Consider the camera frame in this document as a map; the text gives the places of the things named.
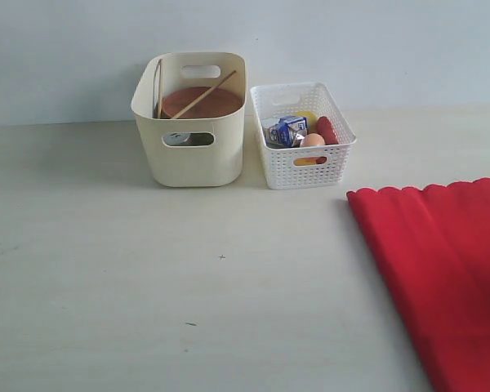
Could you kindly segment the blue white milk carton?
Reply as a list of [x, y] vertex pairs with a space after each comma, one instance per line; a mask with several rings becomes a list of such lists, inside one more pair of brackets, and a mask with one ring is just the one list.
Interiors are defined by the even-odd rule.
[[308, 134], [306, 117], [298, 115], [267, 118], [261, 121], [261, 127], [265, 143], [276, 148], [298, 147]]

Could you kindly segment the yellow cheese wedge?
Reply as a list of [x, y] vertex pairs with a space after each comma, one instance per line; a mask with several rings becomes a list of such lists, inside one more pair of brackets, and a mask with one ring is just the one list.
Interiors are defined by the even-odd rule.
[[298, 158], [294, 161], [295, 166], [311, 166], [316, 163], [316, 158]]

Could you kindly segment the brown egg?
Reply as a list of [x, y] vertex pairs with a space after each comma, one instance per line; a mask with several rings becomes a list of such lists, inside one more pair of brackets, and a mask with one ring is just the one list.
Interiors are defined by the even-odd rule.
[[300, 142], [301, 148], [325, 146], [324, 138], [318, 133], [307, 134]]

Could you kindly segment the stainless steel cup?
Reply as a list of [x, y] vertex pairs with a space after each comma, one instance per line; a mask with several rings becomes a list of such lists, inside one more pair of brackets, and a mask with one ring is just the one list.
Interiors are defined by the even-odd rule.
[[168, 146], [187, 146], [190, 141], [189, 132], [173, 132], [163, 136], [163, 143]]

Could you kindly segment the brown clay plate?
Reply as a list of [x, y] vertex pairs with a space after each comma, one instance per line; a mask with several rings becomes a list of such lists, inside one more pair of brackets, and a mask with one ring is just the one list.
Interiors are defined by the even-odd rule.
[[[188, 87], [174, 91], [163, 99], [163, 118], [172, 118], [184, 107], [207, 91], [209, 87]], [[232, 114], [243, 106], [243, 98], [231, 91], [217, 88], [209, 96], [185, 112], [180, 119], [219, 118]]]

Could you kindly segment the yellow lemon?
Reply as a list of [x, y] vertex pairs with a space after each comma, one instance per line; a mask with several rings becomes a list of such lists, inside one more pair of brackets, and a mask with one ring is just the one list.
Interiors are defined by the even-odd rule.
[[295, 112], [295, 115], [306, 119], [308, 133], [316, 132], [316, 123], [319, 117], [314, 112], [303, 110]]

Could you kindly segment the red sausage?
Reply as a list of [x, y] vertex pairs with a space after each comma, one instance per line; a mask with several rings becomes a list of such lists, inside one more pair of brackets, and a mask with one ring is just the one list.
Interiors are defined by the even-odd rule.
[[326, 117], [321, 116], [315, 124], [316, 132], [324, 139], [325, 145], [338, 145], [336, 133], [332, 122]]

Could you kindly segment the wooden chopstick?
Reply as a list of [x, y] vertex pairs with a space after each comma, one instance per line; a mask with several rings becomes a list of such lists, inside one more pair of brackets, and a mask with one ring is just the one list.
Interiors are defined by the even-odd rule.
[[162, 115], [162, 94], [163, 94], [163, 62], [161, 59], [156, 64], [154, 71], [154, 111], [153, 118], [160, 119]]
[[210, 96], [217, 88], [219, 88], [221, 85], [223, 85], [228, 79], [232, 78], [235, 74], [237, 73], [237, 70], [233, 70], [226, 76], [224, 76], [215, 86], [210, 87], [208, 90], [206, 90], [203, 94], [195, 98], [192, 102], [190, 102], [188, 105], [186, 105], [183, 109], [181, 109], [179, 112], [177, 112], [174, 116], [171, 117], [171, 119], [179, 119], [181, 116], [186, 114], [189, 110], [191, 110], [195, 105], [203, 101], [205, 98]]

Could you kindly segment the red scalloped cloth mat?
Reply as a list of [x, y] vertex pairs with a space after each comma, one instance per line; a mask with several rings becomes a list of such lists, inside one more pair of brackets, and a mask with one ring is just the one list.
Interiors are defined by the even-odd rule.
[[490, 178], [347, 199], [433, 388], [490, 391]]

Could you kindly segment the cream plastic storage bin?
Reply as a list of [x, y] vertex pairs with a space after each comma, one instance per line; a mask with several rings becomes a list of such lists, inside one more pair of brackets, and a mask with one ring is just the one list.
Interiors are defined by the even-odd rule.
[[[219, 88], [241, 96], [243, 106], [219, 118], [153, 118], [153, 79], [159, 59], [163, 62], [162, 100], [180, 89], [215, 86], [236, 69], [237, 73]], [[153, 58], [137, 84], [131, 110], [154, 179], [169, 187], [211, 187], [234, 181], [243, 165], [246, 100], [246, 63], [237, 54], [184, 52]], [[163, 136], [173, 132], [189, 132], [189, 145], [165, 145]]]

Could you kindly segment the white perforated plastic basket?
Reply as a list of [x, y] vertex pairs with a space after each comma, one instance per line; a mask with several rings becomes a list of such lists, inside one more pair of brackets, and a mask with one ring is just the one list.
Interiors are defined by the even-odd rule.
[[[256, 126], [256, 143], [260, 151], [267, 185], [271, 189], [304, 189], [334, 185], [343, 178], [356, 135], [345, 120], [327, 87], [320, 82], [274, 84], [251, 88]], [[312, 111], [326, 116], [334, 127], [338, 145], [320, 147], [274, 148], [265, 143], [261, 121], [281, 118], [297, 111]], [[295, 166], [298, 158], [326, 157], [323, 164]]]

